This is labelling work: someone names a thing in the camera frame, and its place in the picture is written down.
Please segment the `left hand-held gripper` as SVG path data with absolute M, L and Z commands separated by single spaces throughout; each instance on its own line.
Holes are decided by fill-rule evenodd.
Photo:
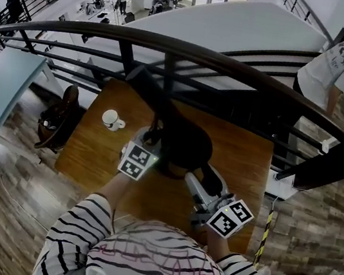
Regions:
M 134 180 L 140 180 L 148 169 L 159 160 L 161 141 L 152 144 L 151 139 L 145 137 L 150 131 L 149 126 L 140 128 L 131 140 L 122 148 L 117 170 Z

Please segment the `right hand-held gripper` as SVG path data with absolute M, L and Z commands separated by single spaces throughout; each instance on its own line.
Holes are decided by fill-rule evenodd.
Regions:
M 195 203 L 191 213 L 192 229 L 197 231 L 207 226 L 228 239 L 253 220 L 254 215 L 243 200 L 229 193 L 224 179 L 213 166 L 202 166 L 202 174 L 200 182 L 193 173 L 185 175 L 185 183 Z

